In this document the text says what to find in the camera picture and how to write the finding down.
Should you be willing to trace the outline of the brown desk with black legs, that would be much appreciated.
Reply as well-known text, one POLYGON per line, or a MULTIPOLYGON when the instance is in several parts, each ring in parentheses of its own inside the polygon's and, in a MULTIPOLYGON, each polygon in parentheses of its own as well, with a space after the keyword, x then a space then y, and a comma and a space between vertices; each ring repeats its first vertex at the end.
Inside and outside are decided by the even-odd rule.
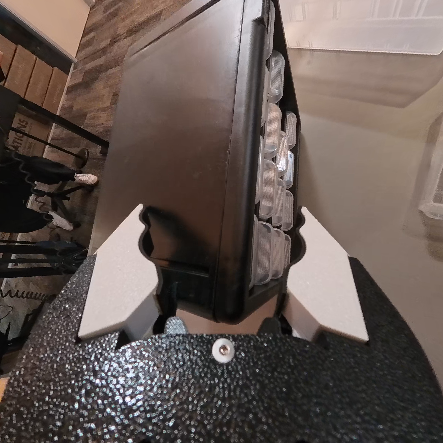
POLYGON ((36 114, 38 117, 42 117, 43 119, 51 122, 55 125, 58 125, 65 130, 89 141, 97 146, 99 146, 100 154, 105 156, 108 153, 109 142, 102 139, 101 137, 89 132, 88 130, 64 119, 63 117, 54 114, 48 111, 41 106, 26 100, 21 97, 19 94, 5 88, 4 86, 0 86, 0 116, 1 116, 1 131, 8 138, 10 132, 15 132, 21 136, 28 137, 37 142, 43 143, 47 146, 50 146, 58 151, 66 153, 74 158, 76 158, 76 166, 78 168, 82 168, 86 165, 89 159, 89 151, 87 149, 81 149, 78 153, 74 153, 68 151, 64 148, 58 147, 49 141, 45 141, 41 138, 28 134, 17 127, 13 126, 13 120, 15 114, 18 110, 27 110, 31 113, 36 114))

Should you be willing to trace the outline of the clear plastic storage bin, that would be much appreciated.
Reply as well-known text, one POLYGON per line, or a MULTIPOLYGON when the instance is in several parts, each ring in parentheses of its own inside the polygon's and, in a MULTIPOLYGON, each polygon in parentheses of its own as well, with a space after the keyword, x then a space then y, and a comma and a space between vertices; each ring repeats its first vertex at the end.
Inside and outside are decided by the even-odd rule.
POLYGON ((439 55, 441 0, 282 0, 291 48, 439 55))

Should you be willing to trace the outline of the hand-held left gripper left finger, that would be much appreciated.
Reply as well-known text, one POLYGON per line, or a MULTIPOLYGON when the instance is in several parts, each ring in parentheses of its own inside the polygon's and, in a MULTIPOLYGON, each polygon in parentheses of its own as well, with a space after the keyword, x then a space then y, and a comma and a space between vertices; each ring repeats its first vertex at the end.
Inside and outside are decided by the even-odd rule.
POLYGON ((161 313, 161 271, 143 249, 149 234, 139 204, 95 253, 78 337, 85 341, 122 330, 130 341, 146 338, 161 313))

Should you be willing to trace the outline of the small clear plastic drawer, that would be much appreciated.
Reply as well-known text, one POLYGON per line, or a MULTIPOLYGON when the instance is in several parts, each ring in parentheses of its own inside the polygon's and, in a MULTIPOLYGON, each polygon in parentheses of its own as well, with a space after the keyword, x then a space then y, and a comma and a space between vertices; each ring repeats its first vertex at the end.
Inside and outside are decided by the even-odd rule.
POLYGON ((419 210, 428 218, 443 219, 442 177, 443 177, 443 113, 440 113, 429 127, 426 148, 428 150, 424 167, 423 191, 419 210))

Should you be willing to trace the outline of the black drawer cabinet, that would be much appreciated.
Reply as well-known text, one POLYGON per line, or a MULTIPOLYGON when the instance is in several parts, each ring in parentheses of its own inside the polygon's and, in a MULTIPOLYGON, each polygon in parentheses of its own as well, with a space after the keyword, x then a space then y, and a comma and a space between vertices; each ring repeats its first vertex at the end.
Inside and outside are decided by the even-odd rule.
POLYGON ((139 204, 147 208, 162 294, 236 324, 283 292, 283 277, 250 287, 265 51, 284 62, 278 131, 300 113, 279 1, 191 1, 125 57, 90 251, 139 204))

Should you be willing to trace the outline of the cardboard box stack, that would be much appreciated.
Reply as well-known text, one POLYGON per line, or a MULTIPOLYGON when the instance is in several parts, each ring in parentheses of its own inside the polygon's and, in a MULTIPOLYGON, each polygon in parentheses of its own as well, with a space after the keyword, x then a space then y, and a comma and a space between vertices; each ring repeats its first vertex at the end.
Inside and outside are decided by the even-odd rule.
MULTIPOLYGON (((57 114, 68 75, 2 35, 0 49, 3 54, 1 69, 6 76, 2 85, 22 98, 57 114)), ((12 127, 47 141, 52 123, 39 116, 32 117, 29 111, 24 110, 23 113, 15 113, 12 127)), ((42 157, 46 149, 44 143, 13 130, 9 132, 8 143, 27 156, 42 157)))

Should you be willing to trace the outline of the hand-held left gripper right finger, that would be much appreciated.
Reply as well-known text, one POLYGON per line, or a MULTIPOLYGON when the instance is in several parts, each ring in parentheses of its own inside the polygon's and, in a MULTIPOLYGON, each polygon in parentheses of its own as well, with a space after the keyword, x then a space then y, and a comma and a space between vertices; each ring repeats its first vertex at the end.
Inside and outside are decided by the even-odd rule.
POLYGON ((367 343, 350 256, 306 207, 299 213, 302 224, 296 233, 304 250, 289 267, 282 312, 291 335, 313 341, 328 332, 367 343))

